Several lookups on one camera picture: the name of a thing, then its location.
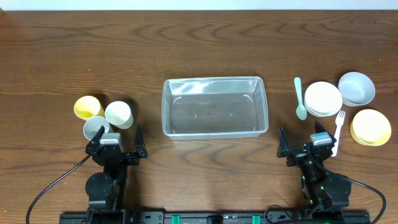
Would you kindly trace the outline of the grey plastic cup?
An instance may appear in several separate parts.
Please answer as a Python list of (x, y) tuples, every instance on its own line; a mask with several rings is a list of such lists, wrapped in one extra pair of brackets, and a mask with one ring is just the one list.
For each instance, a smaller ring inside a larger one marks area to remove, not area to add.
[(106, 118), (102, 116), (94, 116), (90, 118), (83, 127), (83, 134), (88, 139), (91, 140), (94, 138), (96, 133), (99, 131), (100, 127), (104, 127), (105, 133), (112, 133), (113, 129), (111, 125), (108, 123)]

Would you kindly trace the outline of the white plastic bowl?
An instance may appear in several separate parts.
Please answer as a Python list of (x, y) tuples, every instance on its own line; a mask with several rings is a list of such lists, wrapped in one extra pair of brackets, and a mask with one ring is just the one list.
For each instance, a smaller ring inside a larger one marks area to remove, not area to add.
[(339, 112), (343, 98), (337, 87), (331, 83), (315, 82), (306, 89), (304, 104), (315, 116), (325, 117)]

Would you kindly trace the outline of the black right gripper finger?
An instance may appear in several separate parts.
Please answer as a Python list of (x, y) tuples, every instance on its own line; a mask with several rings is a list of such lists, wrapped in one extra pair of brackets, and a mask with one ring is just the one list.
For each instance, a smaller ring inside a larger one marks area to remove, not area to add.
[(332, 144), (336, 142), (336, 139), (333, 135), (331, 135), (322, 125), (318, 120), (315, 120), (315, 131), (316, 133), (322, 133), (322, 132), (327, 132), (331, 137), (332, 137)]
[(284, 130), (282, 126), (279, 128), (279, 143), (278, 143), (278, 151), (290, 151), (290, 146), (287, 142), (287, 138), (284, 134)]

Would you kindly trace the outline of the mint green plastic spoon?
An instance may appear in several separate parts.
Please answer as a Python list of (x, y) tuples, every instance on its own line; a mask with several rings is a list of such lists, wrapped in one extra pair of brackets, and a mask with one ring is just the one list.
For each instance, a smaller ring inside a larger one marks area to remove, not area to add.
[(302, 83), (299, 77), (294, 78), (294, 86), (297, 95), (298, 107), (296, 109), (296, 115), (300, 120), (306, 120), (307, 118), (307, 110), (303, 105), (302, 98)]

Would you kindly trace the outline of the white plastic cup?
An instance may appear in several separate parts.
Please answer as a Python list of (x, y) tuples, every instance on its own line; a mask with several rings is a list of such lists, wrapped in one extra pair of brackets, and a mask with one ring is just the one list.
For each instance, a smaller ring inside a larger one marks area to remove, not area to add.
[(119, 129), (128, 129), (133, 125), (134, 118), (130, 106), (123, 101), (114, 101), (105, 109), (106, 120)]

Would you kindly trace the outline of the yellow plastic cup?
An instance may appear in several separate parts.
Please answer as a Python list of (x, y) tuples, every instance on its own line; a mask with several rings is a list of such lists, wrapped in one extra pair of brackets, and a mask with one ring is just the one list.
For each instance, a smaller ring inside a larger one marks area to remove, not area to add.
[(73, 110), (77, 117), (85, 121), (94, 116), (104, 116), (104, 109), (94, 96), (82, 96), (75, 102)]

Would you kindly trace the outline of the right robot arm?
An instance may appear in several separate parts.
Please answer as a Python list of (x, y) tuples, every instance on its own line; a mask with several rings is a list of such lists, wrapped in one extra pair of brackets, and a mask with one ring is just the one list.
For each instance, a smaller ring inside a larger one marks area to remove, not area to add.
[(318, 220), (345, 223), (344, 208), (349, 205), (351, 183), (325, 170), (323, 162), (332, 156), (336, 139), (318, 122), (316, 133), (301, 149), (291, 149), (283, 128), (279, 128), (277, 157), (285, 157), (287, 166), (297, 166), (302, 173), (302, 191), (310, 205), (295, 212), (293, 220)]

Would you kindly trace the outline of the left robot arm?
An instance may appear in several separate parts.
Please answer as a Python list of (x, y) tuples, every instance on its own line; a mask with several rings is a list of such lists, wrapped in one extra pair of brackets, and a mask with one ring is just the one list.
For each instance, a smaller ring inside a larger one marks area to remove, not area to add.
[(86, 145), (85, 152), (103, 167), (102, 172), (93, 174), (86, 182), (89, 196), (88, 223), (133, 223), (130, 211), (122, 206), (127, 179), (127, 168), (139, 164), (147, 157), (147, 149), (141, 134), (136, 129), (134, 152), (122, 152), (121, 135), (106, 133), (101, 126)]

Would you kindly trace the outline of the clear plastic container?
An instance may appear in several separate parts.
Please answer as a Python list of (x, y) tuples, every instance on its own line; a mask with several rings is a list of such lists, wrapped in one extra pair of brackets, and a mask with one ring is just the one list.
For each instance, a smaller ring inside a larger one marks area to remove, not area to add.
[(268, 128), (266, 89), (261, 77), (164, 82), (162, 130), (171, 140), (254, 138)]

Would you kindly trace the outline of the yellow plastic bowl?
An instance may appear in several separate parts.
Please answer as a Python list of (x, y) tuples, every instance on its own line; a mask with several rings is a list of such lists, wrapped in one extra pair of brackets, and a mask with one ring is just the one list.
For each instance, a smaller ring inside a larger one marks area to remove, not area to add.
[(382, 113), (365, 109), (354, 116), (350, 133), (356, 142), (364, 146), (381, 146), (390, 139), (392, 128)]

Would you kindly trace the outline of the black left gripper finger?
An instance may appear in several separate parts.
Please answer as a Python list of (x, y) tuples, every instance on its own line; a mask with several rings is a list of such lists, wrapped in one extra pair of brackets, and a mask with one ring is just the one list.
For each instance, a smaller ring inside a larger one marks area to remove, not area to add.
[(137, 128), (136, 128), (136, 137), (134, 140), (134, 147), (137, 152), (145, 152), (146, 151), (146, 145), (145, 145), (143, 137), (142, 137), (140, 124), (138, 124)]
[(104, 134), (105, 128), (104, 126), (101, 126), (98, 130), (98, 132), (94, 135), (94, 137), (90, 140), (89, 145), (91, 147), (94, 147), (95, 145), (100, 144), (100, 139), (102, 135)]

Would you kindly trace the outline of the pink plastic fork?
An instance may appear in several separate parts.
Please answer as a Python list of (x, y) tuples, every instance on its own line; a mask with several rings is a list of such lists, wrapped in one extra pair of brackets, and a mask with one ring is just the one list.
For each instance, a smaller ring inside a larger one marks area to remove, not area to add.
[(335, 119), (336, 131), (335, 131), (334, 137), (336, 139), (336, 142), (335, 142), (334, 147), (332, 148), (332, 157), (335, 157), (337, 155), (337, 152), (338, 152), (340, 133), (341, 133), (342, 125), (344, 124), (345, 114), (346, 114), (345, 111), (340, 110), (338, 112), (337, 116), (336, 116), (336, 119)]

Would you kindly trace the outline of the grey plastic bowl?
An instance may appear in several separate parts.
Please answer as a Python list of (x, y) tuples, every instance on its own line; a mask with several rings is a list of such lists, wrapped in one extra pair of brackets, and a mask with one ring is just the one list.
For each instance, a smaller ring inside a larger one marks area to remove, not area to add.
[(343, 104), (350, 107), (366, 105), (375, 97), (373, 81), (363, 73), (348, 72), (339, 82), (338, 89), (343, 97)]

